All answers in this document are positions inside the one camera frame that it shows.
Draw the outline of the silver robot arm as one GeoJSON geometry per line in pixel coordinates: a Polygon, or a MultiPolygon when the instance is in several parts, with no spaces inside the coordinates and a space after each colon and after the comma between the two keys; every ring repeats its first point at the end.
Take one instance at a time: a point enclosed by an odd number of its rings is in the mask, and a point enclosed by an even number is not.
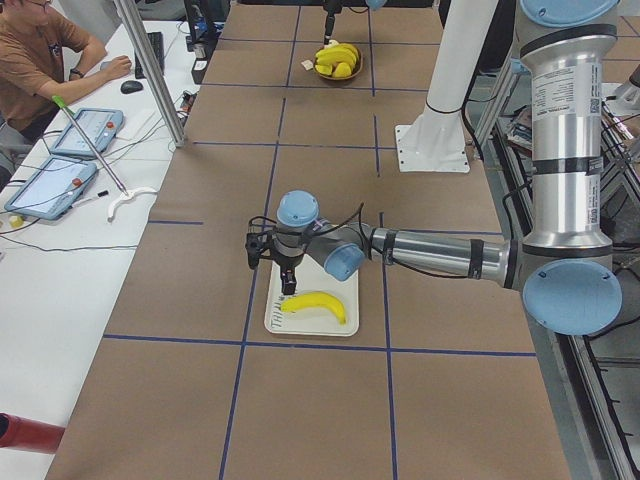
{"type": "MultiPolygon", "coordinates": [[[[366,0],[365,4],[369,9],[379,10],[387,3],[386,0],[366,0]]],[[[323,2],[323,10],[326,12],[324,23],[323,45],[328,46],[332,39],[336,15],[342,11],[342,0],[326,0],[323,2]]]]}
{"type": "Polygon", "coordinates": [[[347,323],[352,283],[378,260],[433,278],[518,291],[526,314],[564,335],[605,331],[623,294],[602,232],[602,61],[617,39],[614,1],[455,1],[423,112],[395,129],[403,173],[463,173],[462,137],[481,160],[500,243],[334,224],[316,198],[286,193],[252,263],[274,262],[271,310],[324,310],[347,323]]]}

